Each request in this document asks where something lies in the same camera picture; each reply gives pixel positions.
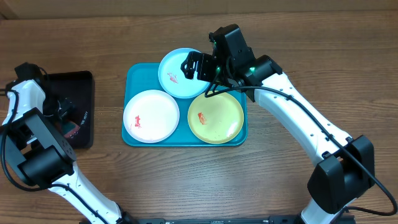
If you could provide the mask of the white plate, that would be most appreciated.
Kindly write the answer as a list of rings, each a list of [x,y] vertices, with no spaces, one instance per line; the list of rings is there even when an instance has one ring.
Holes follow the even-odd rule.
[[[123,113],[123,125],[130,137],[149,144],[171,136],[179,119],[177,102],[160,90],[146,90],[133,96]]]

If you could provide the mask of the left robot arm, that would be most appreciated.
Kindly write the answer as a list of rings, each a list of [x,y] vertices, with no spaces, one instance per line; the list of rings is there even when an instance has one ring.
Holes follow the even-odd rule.
[[[26,192],[49,190],[87,223],[137,223],[79,169],[74,147],[93,143],[94,80],[89,71],[48,74],[25,62],[1,94],[9,100],[1,125],[1,167]]]

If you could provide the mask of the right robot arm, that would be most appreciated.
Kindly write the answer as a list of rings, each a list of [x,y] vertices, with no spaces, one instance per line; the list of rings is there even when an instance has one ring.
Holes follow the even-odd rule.
[[[311,201],[296,223],[333,223],[343,210],[374,185],[374,146],[353,139],[329,122],[294,87],[269,56],[255,57],[238,25],[209,34],[212,54],[188,53],[181,63],[185,78],[245,93],[273,114],[304,148],[315,169],[307,189]]]

